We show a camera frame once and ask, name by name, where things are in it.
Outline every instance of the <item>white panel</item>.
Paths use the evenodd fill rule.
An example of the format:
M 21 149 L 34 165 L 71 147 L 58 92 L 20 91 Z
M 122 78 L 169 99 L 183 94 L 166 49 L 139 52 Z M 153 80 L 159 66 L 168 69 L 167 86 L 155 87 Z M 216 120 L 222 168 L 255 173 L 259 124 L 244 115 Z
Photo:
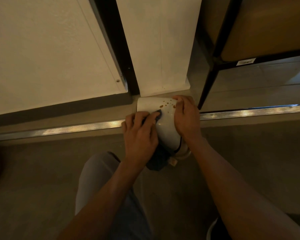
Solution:
M 116 0 L 141 96 L 189 89 L 201 0 Z
M 0 114 L 126 92 L 80 1 L 0 0 Z

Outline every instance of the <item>ribbed metal floor strip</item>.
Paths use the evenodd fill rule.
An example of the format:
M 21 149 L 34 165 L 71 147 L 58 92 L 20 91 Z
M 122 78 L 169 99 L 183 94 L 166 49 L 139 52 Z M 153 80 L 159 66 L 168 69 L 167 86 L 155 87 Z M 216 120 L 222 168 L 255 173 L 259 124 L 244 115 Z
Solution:
M 204 121 L 204 120 L 229 119 L 229 118 L 250 117 L 250 116 L 278 115 L 278 114 L 288 114 L 288 113 L 300 113 L 300 104 L 240 109 L 240 110 L 232 110 L 232 111 L 204 112 L 200 114 L 200 120 Z M 56 128 L 48 128 L 48 129 L 35 129 L 35 130 L 17 131 L 11 133 L 2 133 L 0 134 L 0 141 L 119 128 L 121 127 L 122 121 L 124 121 L 124 119 L 88 123 L 88 124 L 79 124 L 79 125 L 69 125 L 69 126 L 62 126 Z

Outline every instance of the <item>person's right hand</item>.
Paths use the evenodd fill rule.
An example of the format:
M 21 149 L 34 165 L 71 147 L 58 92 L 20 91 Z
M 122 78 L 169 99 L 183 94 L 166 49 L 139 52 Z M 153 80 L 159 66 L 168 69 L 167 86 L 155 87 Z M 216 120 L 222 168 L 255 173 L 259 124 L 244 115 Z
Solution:
M 200 114 L 193 98 L 181 95 L 176 95 L 172 98 L 177 100 L 174 125 L 179 135 L 183 137 L 187 144 L 191 140 L 201 138 Z

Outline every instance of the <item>person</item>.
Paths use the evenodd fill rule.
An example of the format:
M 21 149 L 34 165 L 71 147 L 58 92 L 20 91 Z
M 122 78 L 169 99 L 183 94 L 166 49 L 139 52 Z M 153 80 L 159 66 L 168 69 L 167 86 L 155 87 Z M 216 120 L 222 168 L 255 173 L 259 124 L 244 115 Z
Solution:
M 192 97 L 173 99 L 177 100 L 175 127 L 198 162 L 229 238 L 300 239 L 300 226 L 246 183 L 202 137 L 199 110 Z M 79 179 L 75 216 L 59 240 L 152 239 L 132 185 L 158 145 L 158 115 L 137 112 L 126 117 L 122 123 L 126 153 L 122 162 L 112 153 L 95 155 L 86 162 Z

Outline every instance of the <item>sticker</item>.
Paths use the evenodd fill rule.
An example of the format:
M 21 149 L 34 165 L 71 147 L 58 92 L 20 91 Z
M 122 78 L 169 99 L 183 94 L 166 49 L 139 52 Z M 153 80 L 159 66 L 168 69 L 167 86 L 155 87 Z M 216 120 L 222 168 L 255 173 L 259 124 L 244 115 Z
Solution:
M 240 61 L 238 61 L 237 66 L 252 64 L 255 60 L 256 60 L 256 58 L 249 59 L 249 60 L 240 60 Z

